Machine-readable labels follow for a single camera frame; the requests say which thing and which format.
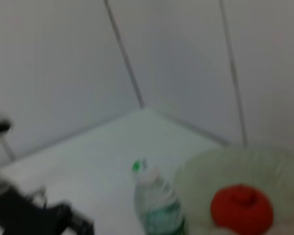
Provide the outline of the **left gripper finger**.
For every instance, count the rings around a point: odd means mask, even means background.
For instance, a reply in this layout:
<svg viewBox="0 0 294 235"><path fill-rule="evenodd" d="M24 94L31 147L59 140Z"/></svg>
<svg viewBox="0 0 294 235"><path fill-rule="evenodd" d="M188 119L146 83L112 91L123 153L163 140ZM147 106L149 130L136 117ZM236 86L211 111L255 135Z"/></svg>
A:
<svg viewBox="0 0 294 235"><path fill-rule="evenodd" d="M94 222L77 211L71 211L68 227L77 235L94 235Z"/></svg>

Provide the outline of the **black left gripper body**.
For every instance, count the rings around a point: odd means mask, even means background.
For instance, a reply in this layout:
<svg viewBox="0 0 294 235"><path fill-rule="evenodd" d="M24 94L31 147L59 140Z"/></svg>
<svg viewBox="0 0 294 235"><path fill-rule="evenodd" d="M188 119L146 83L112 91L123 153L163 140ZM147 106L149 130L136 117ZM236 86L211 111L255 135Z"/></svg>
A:
<svg viewBox="0 0 294 235"><path fill-rule="evenodd" d="M60 235L69 226L69 206L39 207L10 188L0 194L0 227L4 235Z"/></svg>

